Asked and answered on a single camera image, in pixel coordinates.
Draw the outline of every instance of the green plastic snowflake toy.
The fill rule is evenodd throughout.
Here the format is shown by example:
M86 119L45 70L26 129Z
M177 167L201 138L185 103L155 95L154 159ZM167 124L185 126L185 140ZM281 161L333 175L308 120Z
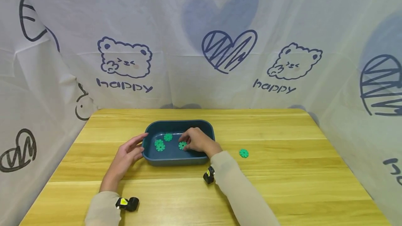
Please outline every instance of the green plastic snowflake toy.
M165 136L163 137L165 141L171 141L173 139L173 135L172 134L165 134Z
M158 144L156 145L156 151L162 152L163 150L165 150L165 147L165 144Z
M187 142L179 142L179 143L178 143L178 148L179 148L180 150L183 150L185 146L187 146Z
M248 157L248 151L245 149L241 149L239 152L240 156L243 158L247 158Z
M154 144L155 144L155 146L158 146L159 144L163 144L163 141L162 140L156 140Z

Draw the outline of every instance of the person's right hand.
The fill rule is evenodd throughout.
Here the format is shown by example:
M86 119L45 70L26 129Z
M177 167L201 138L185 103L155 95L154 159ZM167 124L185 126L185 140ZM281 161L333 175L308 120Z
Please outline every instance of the person's right hand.
M199 128L189 128L180 136L178 141L187 142L187 146L185 146L183 150L186 151L191 149L198 152L204 152L209 158L222 152L219 143L213 141Z

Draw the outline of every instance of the scribbled pattern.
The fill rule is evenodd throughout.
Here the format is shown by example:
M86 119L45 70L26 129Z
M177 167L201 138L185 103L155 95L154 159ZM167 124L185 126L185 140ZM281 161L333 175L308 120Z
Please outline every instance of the scribbled pattern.
M392 55L371 59L360 75L360 97L369 115L402 115L402 66Z
M21 150L19 139L25 136L24 146ZM10 173L26 167L36 158L36 140L32 132L26 128L21 129L15 139L15 148L6 150L0 155L0 171Z
M214 69L228 74L246 59L257 42L257 32L248 30L235 41L224 31L210 31L202 41L202 51Z

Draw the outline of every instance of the heart drawing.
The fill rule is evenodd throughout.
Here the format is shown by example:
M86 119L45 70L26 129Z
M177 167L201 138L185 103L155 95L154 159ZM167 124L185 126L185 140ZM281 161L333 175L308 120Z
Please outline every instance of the heart drawing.
M228 74L251 52L257 33L249 30L259 0L187 0L182 26L190 44L218 71Z
M29 129L21 129L15 138L15 148L0 155L0 171L10 173L26 167L36 158L36 140Z
M360 98L369 115L402 116L402 66L394 56L382 54L365 65Z
M257 33L248 30L235 41L224 31L210 31L202 40L202 52L216 70L228 74L249 55L257 42Z

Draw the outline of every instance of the wood grain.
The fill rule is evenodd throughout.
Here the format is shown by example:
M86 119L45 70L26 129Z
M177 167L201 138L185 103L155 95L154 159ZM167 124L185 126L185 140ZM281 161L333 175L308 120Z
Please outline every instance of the wood grain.
M92 197L117 148L157 120L209 121L281 225L389 225L303 110L99 110L81 131L21 225L84 225ZM243 159L238 151L250 156ZM138 212L120 225L237 225L208 165L152 167L142 159L119 187Z

